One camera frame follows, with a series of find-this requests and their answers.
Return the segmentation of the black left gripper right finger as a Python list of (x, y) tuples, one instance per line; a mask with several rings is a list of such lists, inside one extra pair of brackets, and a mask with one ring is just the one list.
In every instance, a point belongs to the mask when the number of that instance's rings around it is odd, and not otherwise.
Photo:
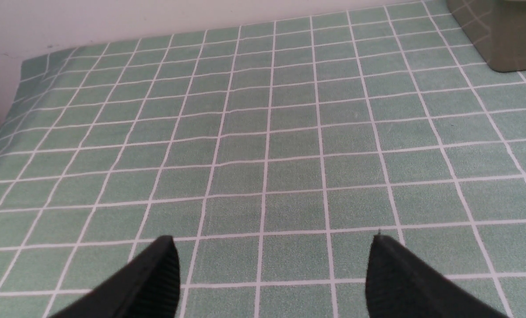
[(371, 243), (365, 298), (371, 318), (504, 316), (383, 234), (376, 234)]

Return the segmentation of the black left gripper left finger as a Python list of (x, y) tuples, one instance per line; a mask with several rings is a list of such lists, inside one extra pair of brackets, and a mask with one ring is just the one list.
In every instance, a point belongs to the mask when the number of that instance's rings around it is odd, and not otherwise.
[(180, 302), (180, 258), (163, 235), (131, 262), (54, 318), (174, 318)]

